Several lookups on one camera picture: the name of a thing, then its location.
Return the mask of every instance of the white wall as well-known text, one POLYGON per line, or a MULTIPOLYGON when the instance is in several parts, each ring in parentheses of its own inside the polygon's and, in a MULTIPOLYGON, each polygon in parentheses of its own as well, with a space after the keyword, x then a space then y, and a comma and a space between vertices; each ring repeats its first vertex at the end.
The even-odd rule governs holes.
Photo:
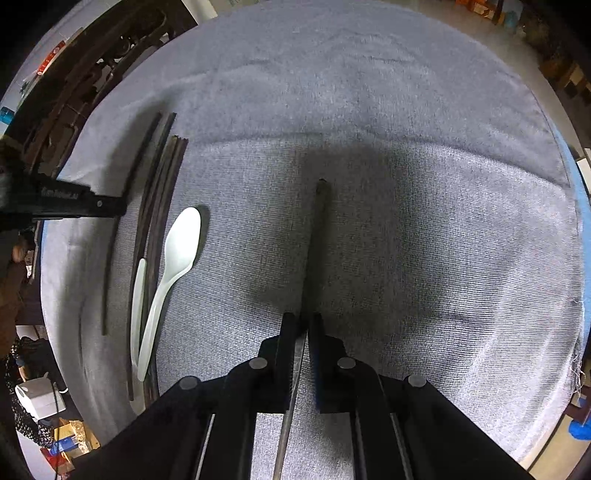
POLYGON ((54 480, 56 473, 50 467, 47 460, 32 440, 18 433, 18 441, 21 442, 21 449, 27 460, 27 465, 35 480, 54 480))

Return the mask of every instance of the screw head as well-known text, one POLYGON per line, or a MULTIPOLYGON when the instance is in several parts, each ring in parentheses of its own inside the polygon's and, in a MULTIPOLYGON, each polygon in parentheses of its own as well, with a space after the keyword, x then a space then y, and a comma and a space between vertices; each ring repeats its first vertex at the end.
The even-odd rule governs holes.
POLYGON ((344 356, 339 358, 339 361, 336 364, 341 367, 343 370, 349 370, 351 368, 355 368, 355 360, 349 356, 344 356))
POLYGON ((181 390, 191 390, 195 388, 199 384, 199 380, 196 377, 183 377, 181 381, 178 383, 178 386, 181 387, 181 390))
POLYGON ((412 374, 408 377, 408 383, 412 387, 421 388, 427 384, 427 379, 420 374, 412 374))
POLYGON ((250 365, 250 367, 253 370, 262 370, 267 366, 267 359, 261 356, 257 356, 256 358, 253 358, 250 362, 248 362, 248 365, 250 365))

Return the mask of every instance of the gray cloth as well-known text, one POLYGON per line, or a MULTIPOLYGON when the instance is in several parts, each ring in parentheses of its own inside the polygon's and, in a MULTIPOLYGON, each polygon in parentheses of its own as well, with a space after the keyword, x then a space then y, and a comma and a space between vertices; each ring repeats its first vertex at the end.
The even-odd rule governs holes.
MULTIPOLYGON (((244 8, 130 74, 92 113, 63 178, 120 194, 156 110, 177 112, 173 133, 190 139, 167 229, 188 206, 207 225, 161 319, 162 391, 226 374, 298 312, 323 177, 328 333, 382 374, 424 374, 516 459, 555 424, 582 350, 576 205, 538 102, 487 48, 379 2, 244 8)), ((119 226, 107 337, 112 220, 46 224, 48 332, 102 441, 134 417, 122 366, 144 180, 119 226)), ((254 478, 271 476, 280 423, 259 416, 254 478)), ((314 412, 306 363, 285 478, 351 476, 348 422, 314 412)))

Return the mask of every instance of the spoon handle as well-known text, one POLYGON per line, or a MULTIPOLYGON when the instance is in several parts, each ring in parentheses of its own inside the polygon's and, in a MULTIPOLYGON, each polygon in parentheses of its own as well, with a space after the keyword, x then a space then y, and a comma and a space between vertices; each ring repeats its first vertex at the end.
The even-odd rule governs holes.
POLYGON ((170 287, 173 286, 175 278, 167 282, 162 282, 156 289, 154 300, 148 313, 148 321, 146 322, 146 328, 144 330, 144 338, 142 340, 142 346, 139 349, 138 358, 138 380, 143 382, 148 372, 148 364, 150 357, 152 356, 152 348, 154 347, 154 340, 156 338, 156 330, 158 328, 158 322, 160 321, 160 313, 162 312, 162 306, 164 305, 164 299, 170 287))
POLYGON ((144 286, 146 280, 146 259, 141 258, 138 270, 135 274, 134 293, 131 300, 131 335, 129 351, 131 352, 131 365, 138 368, 139 356, 139 325, 144 306, 144 286))

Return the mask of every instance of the blue object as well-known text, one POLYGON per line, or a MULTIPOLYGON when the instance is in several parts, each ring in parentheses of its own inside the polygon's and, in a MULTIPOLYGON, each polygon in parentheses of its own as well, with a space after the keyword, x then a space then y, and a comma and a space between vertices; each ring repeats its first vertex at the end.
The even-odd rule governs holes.
POLYGON ((53 445, 49 450, 49 454, 51 456, 55 456, 58 455, 60 452, 67 452, 69 450, 73 450, 77 446, 78 444, 74 442, 74 436, 62 438, 57 442, 53 442, 53 445))
POLYGON ((10 125, 14 118, 14 110, 10 110, 7 106, 0 108, 0 122, 10 125))
POLYGON ((515 12, 507 12, 505 14, 505 21, 503 22, 503 26, 505 26, 505 28, 509 28, 510 30, 515 30, 517 28, 518 21, 519 17, 515 12))
POLYGON ((552 133, 558 147, 564 158, 564 162, 567 167, 567 173, 569 174, 569 180, 574 190, 574 197, 577 201, 578 216, 581 221, 583 232, 581 240, 583 242, 583 268, 584 268, 584 289, 583 289, 583 318, 584 326, 582 332, 581 341, 583 343, 583 349, 587 344, 589 338, 589 331, 591 330, 591 205, 589 204, 589 197, 587 197, 587 190, 583 184, 583 177, 573 158, 573 154, 570 152, 568 145, 566 144, 564 137, 560 134, 556 125, 553 122, 549 122, 552 133))
POLYGON ((577 440, 591 440, 591 419, 587 420, 585 425, 572 420, 569 425, 569 433, 577 440))

